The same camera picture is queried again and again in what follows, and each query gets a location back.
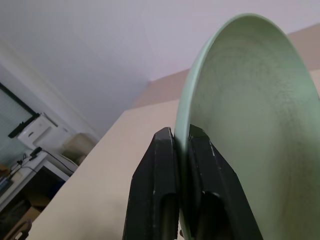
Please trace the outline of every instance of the ceramic plate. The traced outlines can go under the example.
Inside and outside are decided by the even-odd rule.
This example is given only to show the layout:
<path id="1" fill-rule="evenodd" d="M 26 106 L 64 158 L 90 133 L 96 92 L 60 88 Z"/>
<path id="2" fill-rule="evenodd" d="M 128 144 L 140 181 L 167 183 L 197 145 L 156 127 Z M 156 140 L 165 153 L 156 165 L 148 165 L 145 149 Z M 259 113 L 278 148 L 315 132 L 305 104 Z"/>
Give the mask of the ceramic plate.
<path id="1" fill-rule="evenodd" d="M 195 60 L 174 131 L 184 193 L 190 124 L 237 173 L 264 240 L 320 239 L 320 100 L 277 26 L 240 15 Z"/>

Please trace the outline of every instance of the desk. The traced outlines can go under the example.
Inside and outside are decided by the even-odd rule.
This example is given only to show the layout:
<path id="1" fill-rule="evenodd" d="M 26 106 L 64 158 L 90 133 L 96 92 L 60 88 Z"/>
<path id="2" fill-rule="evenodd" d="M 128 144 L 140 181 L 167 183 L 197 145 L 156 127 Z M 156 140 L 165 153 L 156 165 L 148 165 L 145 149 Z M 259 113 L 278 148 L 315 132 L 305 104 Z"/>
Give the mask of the desk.
<path id="1" fill-rule="evenodd" d="M 121 240 L 131 178 L 178 100 L 125 111 L 34 221 L 28 240 Z"/>
<path id="2" fill-rule="evenodd" d="M 34 177 L 34 175 L 36 175 L 36 173 L 30 168 L 38 172 L 42 167 L 45 167 L 64 181 L 69 179 L 64 172 L 49 162 L 46 159 L 47 157 L 47 153 L 41 152 L 34 160 L 28 161 L 24 165 L 24 168 L 20 168 L 17 171 L 17 173 L 12 177 L 13 184 L 0 197 L 0 212 L 24 188 L 24 186 Z"/>

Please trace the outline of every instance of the beige wall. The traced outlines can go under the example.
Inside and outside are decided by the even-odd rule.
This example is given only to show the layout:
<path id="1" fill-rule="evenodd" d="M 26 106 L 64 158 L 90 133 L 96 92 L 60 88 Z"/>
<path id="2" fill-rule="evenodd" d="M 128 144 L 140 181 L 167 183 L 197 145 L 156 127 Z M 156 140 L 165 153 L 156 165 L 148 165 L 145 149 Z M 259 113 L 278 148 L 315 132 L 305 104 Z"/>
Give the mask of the beige wall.
<path id="1" fill-rule="evenodd" d="M 32 223 L 28 240 L 121 240 L 132 175 L 154 134 L 174 132 L 178 103 L 125 111 Z"/>
<path id="2" fill-rule="evenodd" d="M 312 77 L 317 79 L 316 86 L 320 93 L 320 73 L 314 72 L 320 69 L 320 23 L 290 33 L 288 36 L 302 56 L 307 68 L 312 71 Z M 132 107 L 138 108 L 179 99 L 188 72 L 189 69 L 151 82 Z"/>

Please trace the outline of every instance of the plate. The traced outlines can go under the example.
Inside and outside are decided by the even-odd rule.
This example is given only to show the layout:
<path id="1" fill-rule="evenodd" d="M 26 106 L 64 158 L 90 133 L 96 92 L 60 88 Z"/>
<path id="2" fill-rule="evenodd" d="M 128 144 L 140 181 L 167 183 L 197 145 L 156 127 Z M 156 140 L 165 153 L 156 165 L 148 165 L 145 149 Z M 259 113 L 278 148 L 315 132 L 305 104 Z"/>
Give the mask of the plate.
<path id="1" fill-rule="evenodd" d="M 320 238 L 320 100 L 275 24 L 237 16 L 192 65 L 174 130 L 184 196 L 190 124 L 237 173 L 263 239 Z"/>

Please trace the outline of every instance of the cardboard box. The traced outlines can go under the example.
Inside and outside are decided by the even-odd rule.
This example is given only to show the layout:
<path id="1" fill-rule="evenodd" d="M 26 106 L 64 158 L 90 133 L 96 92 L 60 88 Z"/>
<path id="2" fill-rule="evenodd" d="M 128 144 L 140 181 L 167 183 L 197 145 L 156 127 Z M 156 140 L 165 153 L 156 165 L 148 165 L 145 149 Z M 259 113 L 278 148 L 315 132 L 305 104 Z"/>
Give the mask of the cardboard box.
<path id="1" fill-rule="evenodd" d="M 6 177 L 9 174 L 10 174 L 10 170 L 6 166 L 0 164 L 0 176 Z"/>
<path id="2" fill-rule="evenodd" d="M 15 240 L 15 237 L 24 229 L 26 229 L 26 225 L 23 225 L 19 230 L 15 232 L 15 235 L 12 238 L 9 236 L 13 233 L 13 231 L 27 219 L 30 219 L 32 222 L 40 215 L 40 211 L 35 209 L 34 207 L 30 207 L 29 210 L 20 218 L 20 220 L 14 225 L 14 227 L 8 232 L 8 234 L 4 237 L 4 240 Z"/>
<path id="3" fill-rule="evenodd" d="M 15 237 L 24 229 L 26 229 L 26 225 L 23 225 L 19 230 L 15 232 L 13 237 L 9 238 L 9 236 L 15 231 L 15 229 L 25 222 L 27 219 L 30 219 L 32 222 L 36 220 L 36 218 L 40 215 L 41 211 L 49 204 L 50 199 L 46 196 L 39 193 L 24 193 L 26 198 L 28 199 L 31 207 L 29 210 L 20 218 L 20 220 L 14 225 L 14 227 L 9 231 L 9 233 L 4 237 L 4 240 L 15 240 Z"/>

